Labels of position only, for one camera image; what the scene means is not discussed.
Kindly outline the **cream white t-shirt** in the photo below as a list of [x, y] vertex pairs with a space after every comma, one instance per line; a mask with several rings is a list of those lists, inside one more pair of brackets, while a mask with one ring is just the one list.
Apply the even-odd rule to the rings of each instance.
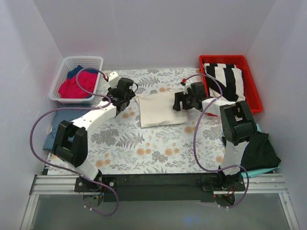
[[141, 128], [181, 125], [188, 121], [186, 111], [173, 109], [174, 92], [138, 94], [135, 100], [140, 108]]

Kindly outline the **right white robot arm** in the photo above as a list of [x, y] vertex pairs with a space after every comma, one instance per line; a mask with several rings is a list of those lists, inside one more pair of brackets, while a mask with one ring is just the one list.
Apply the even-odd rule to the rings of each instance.
[[226, 102], [220, 98], [207, 97], [203, 82], [187, 84], [182, 80], [184, 91], [175, 93], [173, 109], [189, 110], [195, 108], [202, 114], [206, 112], [220, 117], [226, 140], [223, 161], [217, 170], [201, 166], [206, 175], [201, 178], [203, 188], [228, 189], [241, 181], [241, 172], [247, 172], [241, 165], [249, 140], [257, 133], [257, 126], [246, 101]]

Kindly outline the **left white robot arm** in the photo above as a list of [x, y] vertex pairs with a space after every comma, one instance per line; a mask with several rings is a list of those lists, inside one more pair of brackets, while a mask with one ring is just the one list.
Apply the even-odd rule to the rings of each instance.
[[117, 78], [114, 87], [108, 89], [108, 99], [103, 99], [97, 107], [83, 116], [68, 122], [60, 122], [52, 153], [68, 163], [80, 176], [98, 182], [101, 172], [88, 160], [88, 138], [104, 122], [123, 112], [135, 97], [134, 81]]

